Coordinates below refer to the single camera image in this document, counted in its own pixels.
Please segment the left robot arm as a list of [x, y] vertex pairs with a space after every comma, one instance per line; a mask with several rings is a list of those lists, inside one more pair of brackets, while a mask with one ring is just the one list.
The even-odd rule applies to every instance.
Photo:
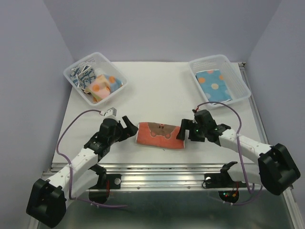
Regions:
[[69, 205], [91, 187], [101, 188], [106, 183], [106, 169], [98, 163], [111, 146], [138, 132], [128, 117], [125, 127], [116, 118], [104, 118], [100, 129], [59, 172], [46, 180], [39, 178], [32, 186], [26, 212], [49, 228], [56, 227], [66, 214]]

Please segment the pastel orange dot towel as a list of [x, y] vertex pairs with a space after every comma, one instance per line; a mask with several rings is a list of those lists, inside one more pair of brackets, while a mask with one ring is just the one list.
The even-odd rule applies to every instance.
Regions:
[[122, 86], [123, 83], [118, 78], [101, 74], [97, 76], [95, 81], [84, 92], [93, 97], [93, 103], [98, 103]]

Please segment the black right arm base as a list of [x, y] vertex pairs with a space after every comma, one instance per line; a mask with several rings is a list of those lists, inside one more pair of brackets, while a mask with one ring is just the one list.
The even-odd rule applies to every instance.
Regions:
[[246, 184], [241, 181], [233, 181], [228, 175], [221, 173], [207, 173], [204, 175], [202, 187], [205, 189], [210, 188], [237, 188], [246, 187]]

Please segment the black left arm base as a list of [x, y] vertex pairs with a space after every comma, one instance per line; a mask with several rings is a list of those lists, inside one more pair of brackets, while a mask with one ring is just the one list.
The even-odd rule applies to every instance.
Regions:
[[122, 182], [121, 174], [99, 175], [97, 183], [90, 189], [120, 189]]

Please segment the light blue polka dot towel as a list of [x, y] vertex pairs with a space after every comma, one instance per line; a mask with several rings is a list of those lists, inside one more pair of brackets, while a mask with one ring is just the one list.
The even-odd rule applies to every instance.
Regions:
[[195, 77], [208, 101], [228, 102], [232, 100], [220, 70], [197, 72]]

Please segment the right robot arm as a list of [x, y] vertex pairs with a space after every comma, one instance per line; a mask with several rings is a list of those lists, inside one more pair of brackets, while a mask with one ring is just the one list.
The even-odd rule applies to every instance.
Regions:
[[220, 172], [206, 175], [204, 188], [229, 188], [242, 182], [261, 185], [278, 196], [301, 176], [284, 145], [272, 146], [239, 135], [228, 125], [218, 125], [207, 110], [195, 111], [192, 120], [182, 119], [176, 138], [184, 140], [186, 131], [191, 141], [208, 140], [252, 161], [250, 165], [237, 161], [223, 165]]

